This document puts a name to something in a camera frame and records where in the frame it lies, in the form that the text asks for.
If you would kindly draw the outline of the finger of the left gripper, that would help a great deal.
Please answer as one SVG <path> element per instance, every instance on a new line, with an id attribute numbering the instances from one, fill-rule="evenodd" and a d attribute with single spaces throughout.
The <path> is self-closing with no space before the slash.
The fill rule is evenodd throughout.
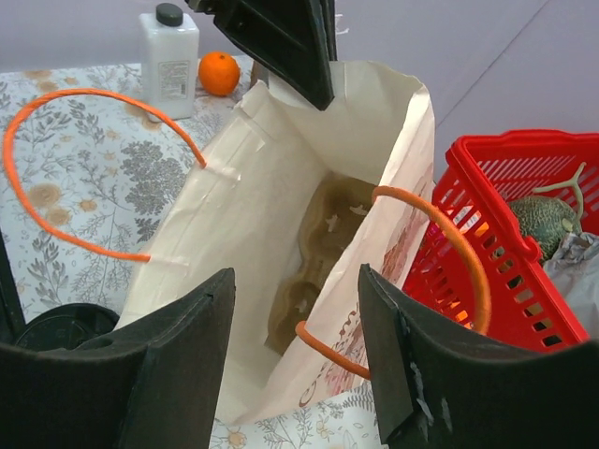
<path id="1" fill-rule="evenodd" d="M 196 13 L 238 49 L 319 110 L 334 98 L 329 63 L 337 59 L 335 3 L 330 0 L 194 0 Z"/>

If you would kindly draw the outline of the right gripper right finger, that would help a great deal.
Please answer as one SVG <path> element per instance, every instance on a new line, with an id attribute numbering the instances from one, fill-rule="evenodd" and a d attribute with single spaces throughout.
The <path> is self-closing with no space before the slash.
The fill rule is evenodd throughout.
<path id="1" fill-rule="evenodd" d="M 380 440 L 391 448 L 594 448 L 598 344 L 539 354 L 419 304 L 368 265 L 360 320 Z"/>

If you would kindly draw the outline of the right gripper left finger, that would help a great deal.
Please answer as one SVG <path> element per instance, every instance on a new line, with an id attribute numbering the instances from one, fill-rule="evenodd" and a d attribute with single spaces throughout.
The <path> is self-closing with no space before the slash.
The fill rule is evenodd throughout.
<path id="1" fill-rule="evenodd" d="M 206 448 L 235 305 L 224 268 L 73 350 L 1 347 L 5 448 Z"/>

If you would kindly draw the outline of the black plastic cup lid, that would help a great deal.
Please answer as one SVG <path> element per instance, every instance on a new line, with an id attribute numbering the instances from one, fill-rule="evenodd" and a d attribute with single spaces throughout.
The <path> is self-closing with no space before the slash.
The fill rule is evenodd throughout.
<path id="1" fill-rule="evenodd" d="M 40 314 L 27 324 L 14 345 L 32 350 L 72 350 L 88 340 L 110 333 L 119 315 L 103 306 L 71 303 Z"/>

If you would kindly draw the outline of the beige paper bag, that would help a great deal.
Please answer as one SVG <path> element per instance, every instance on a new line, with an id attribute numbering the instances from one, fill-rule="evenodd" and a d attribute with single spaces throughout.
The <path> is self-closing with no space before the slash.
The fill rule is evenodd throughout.
<path id="1" fill-rule="evenodd" d="M 265 345 L 270 308 L 290 270 L 305 211 L 329 174 L 375 186 L 368 212 L 308 318 L 314 336 L 366 359 L 358 271 L 369 263 L 402 285 L 428 220 L 434 113 L 426 86 L 384 65 L 336 62 L 334 99 L 313 107 L 285 82 L 256 84 L 204 149 L 135 263 L 115 330 L 185 296 L 224 268 L 235 305 L 215 412 L 263 418 L 360 385 L 299 339 Z"/>

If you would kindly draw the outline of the cardboard cup carrier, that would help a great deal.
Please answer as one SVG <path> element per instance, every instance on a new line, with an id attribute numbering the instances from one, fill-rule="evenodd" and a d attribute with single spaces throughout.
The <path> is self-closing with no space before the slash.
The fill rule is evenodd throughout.
<path id="1" fill-rule="evenodd" d="M 298 322 L 309 314 L 343 251 L 372 206 L 374 185 L 329 174 L 319 184 L 305 211 L 298 234 L 300 262 L 283 280 L 270 308 L 265 345 L 283 355 Z"/>

